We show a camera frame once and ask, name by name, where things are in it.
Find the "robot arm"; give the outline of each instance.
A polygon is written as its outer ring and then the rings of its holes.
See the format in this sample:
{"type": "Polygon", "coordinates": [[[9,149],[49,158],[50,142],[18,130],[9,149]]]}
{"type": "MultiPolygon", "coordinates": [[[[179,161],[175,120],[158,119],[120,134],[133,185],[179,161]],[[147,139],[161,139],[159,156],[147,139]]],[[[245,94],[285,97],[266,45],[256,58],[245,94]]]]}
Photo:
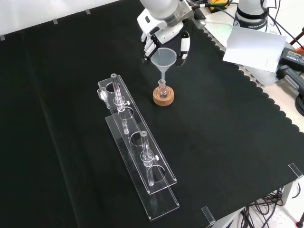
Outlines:
{"type": "Polygon", "coordinates": [[[140,0],[146,8],[137,18],[143,33],[142,57],[149,61],[159,47],[181,34],[181,49],[177,66],[185,63],[190,49],[190,36],[182,31],[184,22],[194,17],[186,0],[140,0]]]}
{"type": "MultiPolygon", "coordinates": [[[[184,23],[193,20],[194,24],[201,29],[205,22],[202,21],[204,18],[199,15],[201,13],[199,8],[211,6],[211,4],[194,4],[191,0],[140,1],[145,7],[145,10],[137,18],[142,29],[143,60],[149,61],[160,46],[181,34],[181,49],[176,65],[182,66],[190,49],[189,33],[182,31],[184,23]]],[[[262,4],[266,7],[267,0],[263,0],[262,4]]],[[[249,29],[265,29],[266,15],[261,7],[261,0],[239,0],[234,25],[249,29]]]]}

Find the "wooden base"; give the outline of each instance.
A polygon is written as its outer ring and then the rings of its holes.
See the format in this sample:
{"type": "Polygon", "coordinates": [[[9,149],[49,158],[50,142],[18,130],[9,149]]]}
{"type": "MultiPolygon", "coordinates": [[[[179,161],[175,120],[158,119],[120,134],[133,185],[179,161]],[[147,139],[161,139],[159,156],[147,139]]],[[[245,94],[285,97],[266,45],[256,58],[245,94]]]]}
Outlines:
{"type": "Polygon", "coordinates": [[[170,88],[169,86],[167,86],[170,90],[170,95],[166,98],[160,98],[157,96],[157,88],[154,89],[153,91],[153,101],[159,105],[159,106],[168,106],[168,105],[171,105],[173,100],[174,100],[174,91],[172,88],[170,88]]]}

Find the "acrylic test tube rack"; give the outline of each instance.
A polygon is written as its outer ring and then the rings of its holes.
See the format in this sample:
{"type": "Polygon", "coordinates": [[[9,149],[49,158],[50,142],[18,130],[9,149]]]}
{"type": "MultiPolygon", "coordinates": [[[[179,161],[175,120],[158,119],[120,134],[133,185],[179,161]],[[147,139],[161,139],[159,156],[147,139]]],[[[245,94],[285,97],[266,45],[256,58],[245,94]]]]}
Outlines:
{"type": "Polygon", "coordinates": [[[177,209],[170,186],[177,182],[120,75],[98,82],[110,110],[106,122],[150,220],[177,209]]]}

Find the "rack hole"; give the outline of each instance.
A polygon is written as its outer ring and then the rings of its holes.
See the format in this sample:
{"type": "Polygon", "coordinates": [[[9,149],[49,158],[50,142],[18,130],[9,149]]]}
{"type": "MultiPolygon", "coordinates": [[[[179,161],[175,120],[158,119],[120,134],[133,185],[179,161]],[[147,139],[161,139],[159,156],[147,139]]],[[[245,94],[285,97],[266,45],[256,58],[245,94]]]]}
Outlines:
{"type": "Polygon", "coordinates": [[[131,143],[134,146],[141,146],[142,145],[141,132],[134,132],[131,135],[131,143]]]}
{"type": "Polygon", "coordinates": [[[106,85],[105,89],[109,92],[109,93],[114,93],[114,87],[113,87],[113,83],[110,82],[109,84],[106,85]]]}
{"type": "Polygon", "coordinates": [[[147,172],[152,169],[152,173],[153,173],[153,182],[157,183],[162,181],[163,179],[165,179],[166,177],[166,170],[160,166],[160,165],[153,165],[151,166],[147,172]]]}
{"type": "Polygon", "coordinates": [[[131,119],[134,115],[134,111],[131,107],[125,107],[125,110],[118,113],[119,118],[122,120],[131,119]]]}

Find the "cable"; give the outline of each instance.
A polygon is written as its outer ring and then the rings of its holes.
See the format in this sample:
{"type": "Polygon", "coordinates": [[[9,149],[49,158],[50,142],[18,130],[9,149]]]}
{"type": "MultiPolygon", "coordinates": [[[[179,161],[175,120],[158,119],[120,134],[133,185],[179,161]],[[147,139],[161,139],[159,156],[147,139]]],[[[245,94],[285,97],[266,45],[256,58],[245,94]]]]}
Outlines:
{"type": "Polygon", "coordinates": [[[231,2],[232,2],[232,0],[227,0],[226,3],[211,3],[211,6],[227,6],[231,2]]]}
{"type": "Polygon", "coordinates": [[[279,6],[278,6],[276,14],[275,14],[275,20],[276,20],[276,17],[278,15],[278,13],[279,13],[280,7],[281,7],[281,0],[279,0],[279,6]]]}
{"type": "Polygon", "coordinates": [[[293,35],[291,35],[282,25],[280,25],[273,17],[271,17],[270,15],[269,15],[269,9],[265,9],[264,7],[263,7],[263,2],[264,2],[264,0],[261,0],[261,7],[262,7],[262,9],[264,10],[264,12],[266,13],[266,15],[268,16],[268,17],[270,17],[271,18],[271,20],[276,24],[276,26],[278,25],[278,26],[280,26],[291,38],[293,38],[299,45],[300,45],[300,47],[304,50],[304,47],[302,46],[302,44],[296,39],[296,38],[294,38],[293,37],[293,35]]]}
{"type": "Polygon", "coordinates": [[[228,225],[226,228],[230,228],[231,225],[232,225],[232,223],[233,223],[233,221],[231,221],[231,222],[229,223],[229,225],[228,225]]]}
{"type": "Polygon", "coordinates": [[[295,99],[295,108],[297,111],[304,116],[304,97],[303,95],[299,94],[295,99]]]}
{"type": "Polygon", "coordinates": [[[192,1],[193,3],[196,3],[196,4],[207,3],[205,0],[198,0],[198,1],[190,0],[190,1],[192,1]]]}
{"type": "MultiPolygon", "coordinates": [[[[267,7],[267,9],[266,9],[266,8],[263,6],[264,1],[265,1],[265,0],[261,0],[261,1],[260,1],[261,8],[262,8],[262,10],[264,11],[264,13],[266,14],[266,16],[270,16],[270,15],[269,15],[269,8],[273,8],[273,7],[267,7]]],[[[280,30],[280,28],[278,27],[278,25],[276,24],[275,21],[274,21],[274,25],[276,26],[277,30],[279,31],[279,33],[280,33],[280,35],[281,35],[281,34],[282,34],[282,33],[281,33],[281,30],[280,30]]]]}
{"type": "Polygon", "coordinates": [[[265,32],[267,32],[267,28],[268,28],[268,17],[266,17],[266,29],[265,29],[265,32]]]}
{"type": "Polygon", "coordinates": [[[297,198],[300,195],[300,193],[301,193],[301,186],[300,186],[299,183],[298,183],[298,186],[299,186],[299,192],[298,192],[298,194],[296,196],[292,197],[292,199],[297,198]]]}
{"type": "Polygon", "coordinates": [[[222,12],[226,13],[227,15],[229,15],[229,16],[234,20],[234,17],[233,17],[230,13],[224,11],[224,10],[221,9],[220,7],[214,7],[214,8],[216,8],[216,9],[219,10],[219,11],[222,11],[222,12]]]}
{"type": "Polygon", "coordinates": [[[277,28],[277,30],[279,31],[279,33],[282,34],[282,33],[281,33],[281,30],[279,29],[279,27],[278,27],[277,24],[276,24],[276,17],[277,17],[277,15],[278,15],[278,13],[279,13],[280,7],[281,7],[281,0],[279,0],[279,7],[277,8],[277,11],[276,11],[276,14],[275,14],[274,25],[276,26],[276,28],[277,28]]]}
{"type": "Polygon", "coordinates": [[[249,208],[254,206],[256,208],[256,210],[258,211],[258,213],[260,213],[264,220],[265,223],[262,225],[261,228],[264,227],[268,227],[269,228],[269,220],[271,219],[271,217],[273,216],[273,214],[275,213],[275,209],[277,206],[283,206],[283,202],[282,202],[282,188],[279,188],[277,191],[271,192],[269,193],[266,197],[264,197],[262,200],[264,202],[258,203],[257,201],[249,204],[248,206],[245,207],[245,209],[243,209],[241,211],[241,214],[243,216],[242,222],[241,222],[241,228],[254,228],[254,224],[251,218],[251,215],[249,213],[249,208]],[[275,205],[270,216],[268,218],[266,218],[266,216],[270,213],[270,205],[275,205]],[[267,206],[266,212],[263,212],[260,208],[260,206],[267,206]]]}

